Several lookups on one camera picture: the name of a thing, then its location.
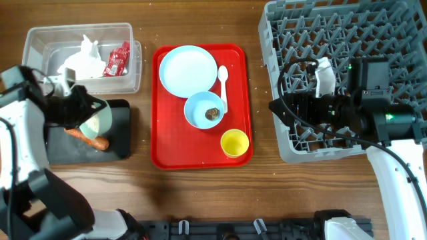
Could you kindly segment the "white rice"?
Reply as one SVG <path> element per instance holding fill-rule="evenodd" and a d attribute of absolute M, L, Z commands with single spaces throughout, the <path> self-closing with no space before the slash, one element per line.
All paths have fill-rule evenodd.
<path fill-rule="evenodd" d="M 98 132 L 100 128 L 100 120 L 98 115 L 92 116 L 90 119 L 88 119 L 86 122 L 87 128 L 90 129 L 93 132 Z"/>

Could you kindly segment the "green bowl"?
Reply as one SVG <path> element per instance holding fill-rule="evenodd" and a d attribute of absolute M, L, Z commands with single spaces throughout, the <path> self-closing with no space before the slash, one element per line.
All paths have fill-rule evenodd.
<path fill-rule="evenodd" d="M 109 104 L 107 104 L 107 107 L 104 108 L 101 111 L 96 112 L 94 115 L 98 115 L 99 116 L 99 120 L 100 120 L 100 128 L 99 131 L 93 132 L 90 129 L 87 128 L 86 123 L 82 123 L 79 126 L 79 130 L 87 137 L 90 139 L 94 139 L 96 137 L 101 136 L 102 134 L 106 133 L 107 131 L 109 131 L 109 129 L 112 126 L 112 121 L 113 121 L 113 116 L 112 116 L 112 111 L 111 111 L 111 107 L 109 106 Z"/>

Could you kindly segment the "white napkin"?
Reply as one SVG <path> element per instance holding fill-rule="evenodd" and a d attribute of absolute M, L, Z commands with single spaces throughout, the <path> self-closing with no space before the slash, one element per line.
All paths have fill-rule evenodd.
<path fill-rule="evenodd" d="M 62 74 L 65 68 L 72 69 L 77 80 L 102 77 L 106 62 L 101 59 L 97 44 L 98 41 L 91 42 L 87 35 L 83 35 L 80 51 L 68 57 L 57 72 Z"/>

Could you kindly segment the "orange carrot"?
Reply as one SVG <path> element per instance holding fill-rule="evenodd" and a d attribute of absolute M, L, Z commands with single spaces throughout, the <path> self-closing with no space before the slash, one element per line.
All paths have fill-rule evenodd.
<path fill-rule="evenodd" d="M 105 151 L 109 147 L 109 141 L 104 137 L 96 137 L 94 139 L 87 138 L 80 130 L 77 129 L 65 129 L 68 135 L 79 139 L 80 141 L 86 143 L 88 146 L 91 146 L 97 150 Z"/>

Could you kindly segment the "red sauce packet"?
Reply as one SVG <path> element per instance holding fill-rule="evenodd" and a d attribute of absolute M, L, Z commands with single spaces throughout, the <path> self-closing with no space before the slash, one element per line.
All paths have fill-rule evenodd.
<path fill-rule="evenodd" d="M 106 77 L 118 77 L 124 72 L 129 60 L 131 45 L 125 41 L 121 47 L 114 49 L 108 59 L 108 63 L 103 71 Z"/>

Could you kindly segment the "yellow cup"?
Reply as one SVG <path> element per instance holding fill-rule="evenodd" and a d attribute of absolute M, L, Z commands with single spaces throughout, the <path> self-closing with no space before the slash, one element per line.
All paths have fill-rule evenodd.
<path fill-rule="evenodd" d="M 249 149 L 250 140 L 242 130 L 230 129 L 222 135 L 220 145 L 227 157 L 237 158 Z"/>

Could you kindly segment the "brown food scrap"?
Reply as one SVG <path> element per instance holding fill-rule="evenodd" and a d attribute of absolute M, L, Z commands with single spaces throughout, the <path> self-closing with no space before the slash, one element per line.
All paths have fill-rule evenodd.
<path fill-rule="evenodd" d="M 211 108 L 205 112 L 205 118 L 214 121 L 220 116 L 220 110 L 218 108 Z"/>

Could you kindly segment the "light blue bowl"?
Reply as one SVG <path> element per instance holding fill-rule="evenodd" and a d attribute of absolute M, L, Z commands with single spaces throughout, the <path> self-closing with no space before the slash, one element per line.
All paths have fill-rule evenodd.
<path fill-rule="evenodd" d="M 210 121 L 205 118 L 205 112 L 218 108 L 220 116 Z M 184 105 L 184 116 L 187 122 L 197 129 L 211 129 L 218 125 L 224 117 L 224 104 L 218 95 L 211 91 L 203 91 L 189 97 Z"/>

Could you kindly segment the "light blue plate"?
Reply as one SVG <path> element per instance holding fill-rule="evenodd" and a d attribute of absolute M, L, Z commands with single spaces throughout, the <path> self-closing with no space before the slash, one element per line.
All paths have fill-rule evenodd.
<path fill-rule="evenodd" d="M 217 63 L 205 49 L 194 45 L 176 47 L 168 52 L 159 66 L 159 79 L 172 95 L 188 98 L 209 91 L 217 79 Z"/>

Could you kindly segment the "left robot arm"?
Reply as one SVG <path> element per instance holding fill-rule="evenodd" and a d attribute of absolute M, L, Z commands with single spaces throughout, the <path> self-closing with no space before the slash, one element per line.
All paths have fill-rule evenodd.
<path fill-rule="evenodd" d="M 50 170 L 46 151 L 46 127 L 74 129 L 128 102 L 93 97 L 70 74 L 44 94 L 38 74 L 22 65 L 1 74 L 1 230 L 10 239 L 148 239 L 124 210 L 92 209 Z"/>

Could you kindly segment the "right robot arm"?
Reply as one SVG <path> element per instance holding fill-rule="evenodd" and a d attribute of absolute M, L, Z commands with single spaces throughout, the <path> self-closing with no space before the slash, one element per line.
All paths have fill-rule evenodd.
<path fill-rule="evenodd" d="M 285 64 L 278 76 L 278 98 L 270 110 L 284 125 L 294 121 L 325 135 L 358 143 L 375 172 L 391 239 L 426 238 L 426 176 L 422 130 L 415 110 L 394 104 L 389 63 L 381 57 L 348 62 L 349 95 L 286 93 L 284 75 L 306 64 L 309 77 L 320 80 L 320 61 L 302 58 Z"/>

